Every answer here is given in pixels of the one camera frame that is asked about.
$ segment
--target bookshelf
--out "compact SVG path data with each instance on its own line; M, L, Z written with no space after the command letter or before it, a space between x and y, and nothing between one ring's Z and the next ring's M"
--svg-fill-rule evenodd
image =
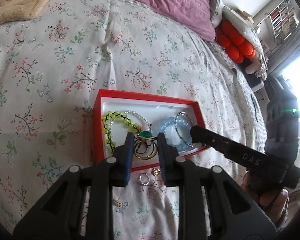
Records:
M293 11L294 8L288 6L288 2L283 0L280 5L270 13L269 19L274 32L274 39L278 45L283 43L297 26L293 17Z
M253 17L253 28L260 25L284 0L271 0Z

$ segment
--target light blue bracelet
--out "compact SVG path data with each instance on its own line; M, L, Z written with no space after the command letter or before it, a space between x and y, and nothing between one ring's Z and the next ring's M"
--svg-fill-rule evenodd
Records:
M167 119L165 119L161 124L158 125L158 128L154 128L154 131L155 131L155 135L163 132L164 135L166 134L164 131L165 129L170 126L170 125L174 125L175 127L185 127L187 128L189 131L192 127L192 123L191 123L191 120L188 118L188 121L185 120L185 119L180 119L178 118L178 115L176 118L170 116L168 117ZM179 143L179 144L176 144L176 145L173 145L173 144L169 144L169 139L166 138L167 140L167 143L173 147L175 147L178 152L183 152L183 151L186 151L186 150L189 150L189 148L192 148L193 147L193 144L192 143L188 143L188 141L191 141L191 136L190 136L190 133L187 133L187 137L186 138L183 138L181 137L180 133L178 132L178 129L176 129L177 131L177 134L179 136L179 138L181 140L183 140L184 142L183 143Z

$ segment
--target floral bedsheet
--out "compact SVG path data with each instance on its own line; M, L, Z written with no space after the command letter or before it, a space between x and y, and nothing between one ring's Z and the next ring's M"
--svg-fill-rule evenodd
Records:
M216 43L132 0L51 0L36 19L0 26L0 222L8 231L69 166L91 165L101 88L197 100L210 130L264 148L259 105ZM192 160L244 174L213 149ZM148 186L134 172L127 188L114 189L114 236L177 239L178 188L144 172Z

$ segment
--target red box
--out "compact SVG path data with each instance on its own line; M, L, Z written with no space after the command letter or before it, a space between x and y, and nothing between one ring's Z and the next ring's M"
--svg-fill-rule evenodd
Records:
M196 117L197 124L201 127L205 127L203 117L201 114L201 110L198 102L193 100L181 99L181 98L171 98L171 97L163 97L157 95L149 95L142 93L134 93L134 92L125 92L125 91L117 91L117 90L103 90L100 89L97 95L96 102L93 107L93 134L94 134L94 159L92 160L94 163L98 163L105 159L104 152L104 134L103 134L103 125L101 121L102 117L102 99L103 98L121 98L121 99L130 99L130 100L140 100L140 101L150 101L150 102L164 102L171 104L181 104L188 105L192 107L194 115ZM201 153L209 147L202 147L200 150L185 155L185 157L190 157L194 154ZM158 167L159 162L151 165L145 165L140 167L132 168L132 171L145 170L148 168Z

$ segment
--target finger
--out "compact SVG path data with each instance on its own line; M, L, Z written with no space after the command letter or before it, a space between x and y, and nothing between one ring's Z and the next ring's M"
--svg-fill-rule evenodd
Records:
M279 218L282 215L283 208L287 202L288 199L288 191L287 190L282 190L278 196L278 198L274 201L272 207L270 208L269 211L266 212L268 217L273 221L277 222Z
M266 207L274 200L274 198L279 197L281 189L272 189L268 192L265 192L260 197L260 205Z
M243 176L242 182L247 186L250 185L250 183L251 183L250 172L246 172L246 174Z
M256 192L252 191L249 186L245 185L244 183L240 186L248 195L257 203L259 204L259 196Z

